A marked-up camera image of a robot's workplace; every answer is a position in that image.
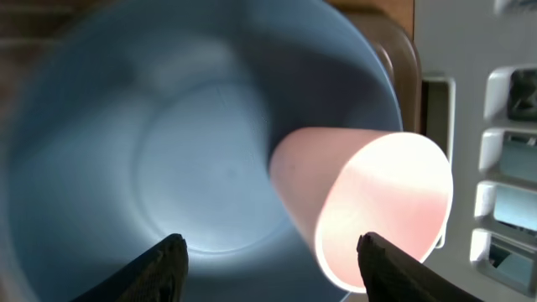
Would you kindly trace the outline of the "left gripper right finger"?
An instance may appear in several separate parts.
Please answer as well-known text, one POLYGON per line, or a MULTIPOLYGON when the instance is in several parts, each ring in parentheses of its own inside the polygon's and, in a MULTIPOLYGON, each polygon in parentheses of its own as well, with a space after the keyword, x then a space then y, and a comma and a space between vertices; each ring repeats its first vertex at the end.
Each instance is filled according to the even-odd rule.
POLYGON ((369 302, 482 302, 375 232, 360 236, 357 262, 369 302))

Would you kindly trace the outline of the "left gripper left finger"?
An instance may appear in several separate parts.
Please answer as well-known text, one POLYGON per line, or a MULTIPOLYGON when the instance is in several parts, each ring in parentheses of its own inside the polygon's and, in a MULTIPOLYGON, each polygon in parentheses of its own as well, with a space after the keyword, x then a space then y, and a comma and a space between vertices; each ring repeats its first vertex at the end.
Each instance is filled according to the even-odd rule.
POLYGON ((178 302, 188 269, 186 241, 174 233, 73 302, 178 302))

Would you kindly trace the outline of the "pink cup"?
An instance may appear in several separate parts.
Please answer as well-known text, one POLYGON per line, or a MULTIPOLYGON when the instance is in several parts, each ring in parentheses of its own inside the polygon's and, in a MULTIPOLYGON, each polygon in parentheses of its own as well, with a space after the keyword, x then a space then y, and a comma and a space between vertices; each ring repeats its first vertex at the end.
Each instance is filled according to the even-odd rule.
POLYGON ((423 263, 446 230, 451 164, 417 133, 301 128, 274 150, 269 174, 322 273, 363 293, 360 236, 376 232, 423 263))

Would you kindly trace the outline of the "dark blue plate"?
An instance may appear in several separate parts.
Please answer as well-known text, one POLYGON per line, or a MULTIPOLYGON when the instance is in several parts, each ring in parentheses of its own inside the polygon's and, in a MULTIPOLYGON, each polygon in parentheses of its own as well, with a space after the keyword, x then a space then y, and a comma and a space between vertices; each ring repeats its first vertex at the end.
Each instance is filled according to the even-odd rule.
POLYGON ((49 52, 9 116, 4 264, 69 301, 173 233, 185 301, 339 301, 269 179, 305 127, 399 131, 362 34, 311 0, 117 1, 49 52))

